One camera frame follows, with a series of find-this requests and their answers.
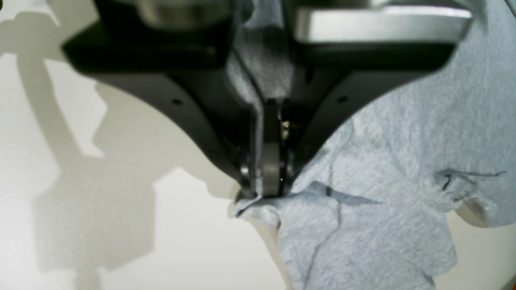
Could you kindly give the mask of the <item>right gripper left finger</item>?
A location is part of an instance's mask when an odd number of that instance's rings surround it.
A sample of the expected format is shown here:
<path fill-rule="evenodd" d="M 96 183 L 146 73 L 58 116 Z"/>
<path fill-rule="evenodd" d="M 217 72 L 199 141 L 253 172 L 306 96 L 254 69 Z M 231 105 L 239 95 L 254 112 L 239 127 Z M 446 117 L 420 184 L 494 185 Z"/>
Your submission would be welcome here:
<path fill-rule="evenodd" d="M 98 20 L 62 46 L 81 74 L 149 104 L 257 196 L 256 114 L 227 73 L 241 0 L 96 0 Z"/>

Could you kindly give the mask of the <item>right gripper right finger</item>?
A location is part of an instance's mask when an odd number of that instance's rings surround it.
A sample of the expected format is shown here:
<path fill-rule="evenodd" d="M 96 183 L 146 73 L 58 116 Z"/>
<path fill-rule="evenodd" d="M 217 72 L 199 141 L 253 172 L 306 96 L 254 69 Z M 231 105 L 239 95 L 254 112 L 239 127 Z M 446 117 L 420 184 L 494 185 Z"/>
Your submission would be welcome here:
<path fill-rule="evenodd" d="M 357 111 L 437 71 L 473 19 L 455 0 L 284 0 L 286 98 L 264 106 L 263 196 L 287 193 Z"/>

